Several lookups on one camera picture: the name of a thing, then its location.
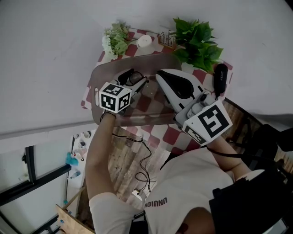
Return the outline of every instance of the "white t-shirt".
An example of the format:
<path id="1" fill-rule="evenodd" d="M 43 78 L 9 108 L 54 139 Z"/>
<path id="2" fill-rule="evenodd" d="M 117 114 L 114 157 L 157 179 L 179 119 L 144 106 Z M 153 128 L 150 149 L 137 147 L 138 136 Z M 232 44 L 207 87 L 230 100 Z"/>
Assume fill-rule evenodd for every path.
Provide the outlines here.
<path id="1" fill-rule="evenodd" d="M 212 191 L 231 184 L 231 177 L 206 148 L 170 160 L 144 204 L 149 233 L 175 234 L 191 209 L 204 207 L 210 212 Z M 113 193 L 94 196 L 89 206 L 97 234 L 128 234 L 133 216 L 141 212 Z"/>

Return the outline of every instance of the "black cable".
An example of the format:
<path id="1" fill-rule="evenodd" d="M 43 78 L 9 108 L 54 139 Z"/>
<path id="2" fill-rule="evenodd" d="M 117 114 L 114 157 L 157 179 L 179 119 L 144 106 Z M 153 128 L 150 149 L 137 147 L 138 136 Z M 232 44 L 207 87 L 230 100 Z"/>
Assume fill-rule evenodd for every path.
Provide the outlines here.
<path id="1" fill-rule="evenodd" d="M 110 115 L 113 115 L 115 118 L 116 118 L 116 116 L 113 114 L 113 113 L 111 113 L 111 112 L 108 112 L 108 111 L 105 111 L 102 115 L 101 115 L 101 117 L 100 117 L 100 122 L 102 121 L 102 119 L 104 118 L 104 116 L 105 116 L 105 114 L 110 114 Z"/>
<path id="2" fill-rule="evenodd" d="M 276 163 L 272 159 L 268 159 L 268 158 L 264 158 L 264 157 L 256 156 L 256 155 L 252 155 L 252 154 L 224 154 L 224 153 L 217 152 L 209 147 L 207 147 L 206 149 L 214 154 L 224 156 L 224 157 L 239 158 L 239 159 L 241 159 L 242 157 L 247 157 L 247 158 L 251 158 L 252 160 L 257 160 L 257 161 L 263 160 L 263 161 L 270 161 L 270 162 Z"/>
<path id="3" fill-rule="evenodd" d="M 234 144 L 234 145 L 236 145 L 236 146 L 238 146 L 238 147 L 241 147 L 241 148 L 246 149 L 246 148 L 245 148 L 246 143 L 237 143 L 237 142 L 233 142 L 233 141 L 227 141 L 227 142 L 228 142 L 228 143 L 231 143 L 231 144 Z"/>
<path id="4" fill-rule="evenodd" d="M 113 115 L 113 116 L 116 118 L 116 116 L 115 116 L 114 114 L 112 114 L 111 112 L 104 112 L 104 113 L 101 115 L 101 117 L 100 117 L 100 122 L 102 121 L 102 119 L 103 119 L 103 117 L 104 117 L 105 114 Z M 141 143 L 147 148 L 147 150 L 150 152 L 150 154 L 149 154 L 147 157 L 141 159 L 140 162 L 139 162 L 139 165 L 141 166 L 141 168 L 144 170 L 145 173 L 143 173 L 143 172 L 138 172 L 138 173 L 135 174 L 135 178 L 136 178 L 138 181 L 146 182 L 146 184 L 140 189 L 140 191 L 141 191 L 141 190 L 144 190 L 144 189 L 146 188 L 147 184 L 148 184 L 147 188 L 148 188 L 149 192 L 151 192 L 151 183 L 154 183 L 155 181 L 151 181 L 151 179 L 150 179 L 150 175 L 149 175 L 149 173 L 147 172 L 146 168 L 142 165 L 142 163 L 143 163 L 144 160 L 146 160 L 146 159 L 148 159 L 149 157 L 151 157 L 152 152 L 151 152 L 151 150 L 147 147 L 146 143 L 144 143 L 144 141 L 143 141 L 143 137 L 142 137 L 142 136 L 133 136 L 133 137 L 132 137 L 132 136 L 119 136 L 119 135 L 116 135 L 116 134 L 114 134 L 114 133 L 112 133 L 112 135 L 115 136 L 115 137 L 118 137 L 118 138 L 126 138 L 126 139 L 128 139 L 128 140 L 130 140 L 130 141 L 133 141 L 133 142 L 141 142 Z M 140 139 L 140 140 L 134 140 L 134 139 L 132 139 L 132 138 L 135 138 L 135 137 L 140 137 L 141 139 Z M 138 174 L 143 174 L 144 177 L 146 178 L 146 180 L 138 179 L 138 178 L 137 178 L 137 175 L 138 175 Z"/>

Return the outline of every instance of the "tray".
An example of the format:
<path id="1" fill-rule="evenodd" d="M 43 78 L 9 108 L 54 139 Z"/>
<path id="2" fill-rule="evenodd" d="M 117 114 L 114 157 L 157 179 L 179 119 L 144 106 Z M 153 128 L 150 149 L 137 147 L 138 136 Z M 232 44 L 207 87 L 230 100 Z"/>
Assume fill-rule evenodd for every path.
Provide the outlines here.
<path id="1" fill-rule="evenodd" d="M 103 109 L 96 105 L 98 90 L 105 82 L 125 70 L 131 69 L 141 72 L 147 77 L 149 83 L 140 93 L 134 95 L 134 102 L 127 107 L 123 116 L 117 115 L 115 126 L 143 126 L 174 123 L 174 111 L 166 102 L 155 80 L 155 74 L 160 69 L 181 70 L 181 63 L 173 54 L 160 53 L 132 58 L 125 58 L 111 63 L 97 66 L 91 75 L 92 116 L 97 124 Z"/>

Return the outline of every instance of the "green plant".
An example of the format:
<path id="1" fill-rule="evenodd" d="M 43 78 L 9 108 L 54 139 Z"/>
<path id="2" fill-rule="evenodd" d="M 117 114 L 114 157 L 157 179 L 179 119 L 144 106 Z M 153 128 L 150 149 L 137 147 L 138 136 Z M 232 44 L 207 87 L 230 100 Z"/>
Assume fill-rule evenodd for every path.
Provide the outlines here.
<path id="1" fill-rule="evenodd" d="M 210 41 L 215 37 L 212 36 L 213 28 L 210 28 L 209 22 L 188 22 L 179 18 L 174 21 L 176 43 L 185 47 L 175 50 L 174 54 L 182 63 L 186 62 L 206 72 L 213 72 L 212 65 L 217 63 L 223 49 L 214 41 Z"/>

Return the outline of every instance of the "blue object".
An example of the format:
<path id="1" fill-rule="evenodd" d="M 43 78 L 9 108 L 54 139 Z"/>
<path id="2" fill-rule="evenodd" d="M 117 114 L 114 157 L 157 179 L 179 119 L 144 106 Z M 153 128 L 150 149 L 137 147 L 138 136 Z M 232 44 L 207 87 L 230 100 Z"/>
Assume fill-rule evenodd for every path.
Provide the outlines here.
<path id="1" fill-rule="evenodd" d="M 78 165 L 78 160 L 76 158 L 72 158 L 71 153 L 68 152 L 65 163 L 69 164 L 71 166 L 77 166 Z"/>

